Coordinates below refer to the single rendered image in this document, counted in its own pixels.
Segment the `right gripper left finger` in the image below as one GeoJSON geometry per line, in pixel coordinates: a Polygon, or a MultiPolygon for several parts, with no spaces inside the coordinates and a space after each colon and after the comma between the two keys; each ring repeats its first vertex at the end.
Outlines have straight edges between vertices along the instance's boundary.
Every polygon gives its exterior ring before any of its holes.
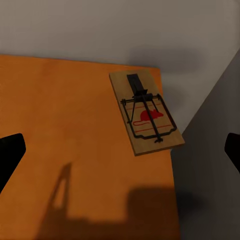
{"type": "Polygon", "coordinates": [[[26,153],[22,133],[0,138],[0,193],[26,153]]]}

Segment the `mousetrap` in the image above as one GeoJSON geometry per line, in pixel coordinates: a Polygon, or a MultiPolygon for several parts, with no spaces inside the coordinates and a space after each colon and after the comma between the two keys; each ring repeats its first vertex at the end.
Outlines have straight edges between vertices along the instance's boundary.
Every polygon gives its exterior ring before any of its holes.
{"type": "Polygon", "coordinates": [[[136,157],[185,145],[149,68],[110,72],[109,78],[136,157]]]}

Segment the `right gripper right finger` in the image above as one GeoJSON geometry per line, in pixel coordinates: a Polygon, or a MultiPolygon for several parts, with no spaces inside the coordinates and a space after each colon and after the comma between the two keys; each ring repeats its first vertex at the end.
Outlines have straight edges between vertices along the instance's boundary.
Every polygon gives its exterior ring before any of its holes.
{"type": "Polygon", "coordinates": [[[240,134],[229,133],[224,150],[240,172],[240,134]]]}

